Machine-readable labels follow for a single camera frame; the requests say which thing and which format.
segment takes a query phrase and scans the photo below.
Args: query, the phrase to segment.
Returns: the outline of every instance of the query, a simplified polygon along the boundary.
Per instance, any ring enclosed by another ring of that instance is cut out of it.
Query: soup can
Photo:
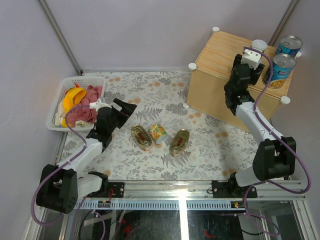
[[[295,58],[288,54],[280,53],[275,55],[272,59],[273,75],[268,87],[272,89],[281,88],[286,79],[290,76],[292,70],[296,66],[296,63]],[[269,75],[270,67],[266,71],[262,80],[264,84],[267,84]]]
[[[280,39],[275,54],[288,54],[295,57],[302,47],[302,40],[296,36],[284,36]]]

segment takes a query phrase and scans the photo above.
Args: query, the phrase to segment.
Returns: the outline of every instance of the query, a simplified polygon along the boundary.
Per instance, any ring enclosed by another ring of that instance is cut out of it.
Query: gray wall
[[[47,0],[83,69],[187,69],[212,27],[271,38],[291,0]]]
[[[303,40],[302,57],[297,59],[288,96],[289,105],[280,108],[273,117],[275,126],[297,142],[297,153],[306,162],[312,176],[312,188],[308,202],[318,232],[320,231],[320,2],[301,1],[286,26],[283,36],[295,35]],[[295,176],[306,179],[299,166]]]
[[[50,104],[75,72],[36,0],[2,1],[0,22],[0,233],[19,240],[58,143],[46,128]]]

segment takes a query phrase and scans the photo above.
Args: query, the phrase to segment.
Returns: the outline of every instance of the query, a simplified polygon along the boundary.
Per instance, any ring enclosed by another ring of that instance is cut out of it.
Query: yellow cloth
[[[75,105],[80,103],[81,99],[86,95],[87,91],[82,87],[70,88],[62,100],[65,113],[68,113]]]

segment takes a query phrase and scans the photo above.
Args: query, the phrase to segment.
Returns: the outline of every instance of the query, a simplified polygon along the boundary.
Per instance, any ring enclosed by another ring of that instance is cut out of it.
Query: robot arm
[[[98,114],[94,128],[86,136],[86,146],[82,154],[70,162],[71,158],[81,151],[81,147],[59,165],[48,164],[43,168],[40,182],[59,166],[69,163],[42,186],[36,196],[38,206],[68,214],[74,209],[78,198],[92,193],[109,192],[107,175],[92,171],[85,177],[78,178],[77,172],[82,171],[108,147],[112,141],[112,132],[116,128],[120,129],[137,107],[135,104],[125,103],[117,98],[113,102],[122,107],[121,111],[100,100],[90,104],[90,108],[96,109]]]
[[[259,59],[260,56],[256,56],[256,53],[250,50],[245,50],[244,56],[238,54],[234,59],[230,79],[224,86],[227,107],[244,122],[259,146],[252,166],[230,176],[229,182],[232,188],[285,177],[292,175],[295,171],[293,154],[282,146],[255,116],[255,100],[248,91],[248,85],[255,85],[262,73],[264,65],[258,64]],[[258,108],[255,111],[273,133],[294,151],[296,150],[296,142],[292,137],[284,137],[267,121]]]

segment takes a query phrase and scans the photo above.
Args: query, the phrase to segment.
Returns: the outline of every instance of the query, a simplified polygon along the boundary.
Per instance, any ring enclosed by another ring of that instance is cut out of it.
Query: tin can
[[[284,36],[280,39],[275,54],[288,54],[295,57],[302,47],[302,40],[296,36]]]
[[[288,54],[279,53],[275,55],[272,59],[273,75],[268,87],[272,89],[281,88],[284,85],[286,79],[291,74],[296,63],[296,60]],[[266,71],[265,76],[262,80],[264,84],[267,84],[269,74],[270,67]]]
[[[149,129],[149,133],[156,144],[162,144],[169,137],[161,123],[153,124]]]
[[[131,128],[131,134],[143,151],[149,151],[152,148],[152,139],[148,132],[140,125],[134,125]]]
[[[189,137],[190,132],[186,129],[181,129],[176,133],[169,148],[173,157],[179,157],[183,153],[187,147]]]

